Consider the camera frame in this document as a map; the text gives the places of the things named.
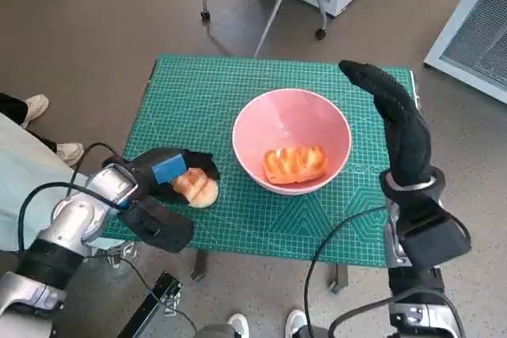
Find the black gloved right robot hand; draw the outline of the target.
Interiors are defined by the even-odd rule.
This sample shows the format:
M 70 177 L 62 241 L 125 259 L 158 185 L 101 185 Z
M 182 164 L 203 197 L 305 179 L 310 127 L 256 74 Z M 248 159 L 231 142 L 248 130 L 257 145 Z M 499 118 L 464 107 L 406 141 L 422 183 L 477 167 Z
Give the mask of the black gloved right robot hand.
M 414 100 L 390 74 L 367 63 L 342 60 L 338 64 L 349 81 L 373 96 L 384 122 L 390 172 L 407 187 L 431 177 L 431 137 Z

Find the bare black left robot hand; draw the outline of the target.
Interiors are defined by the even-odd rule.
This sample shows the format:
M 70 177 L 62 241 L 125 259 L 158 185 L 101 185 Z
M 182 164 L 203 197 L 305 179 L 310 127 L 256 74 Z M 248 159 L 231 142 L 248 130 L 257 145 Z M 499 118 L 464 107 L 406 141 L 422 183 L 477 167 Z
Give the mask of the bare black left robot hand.
M 120 164 L 139 185 L 140 196 L 205 208 L 218 198 L 220 173 L 210 153 L 154 148 Z

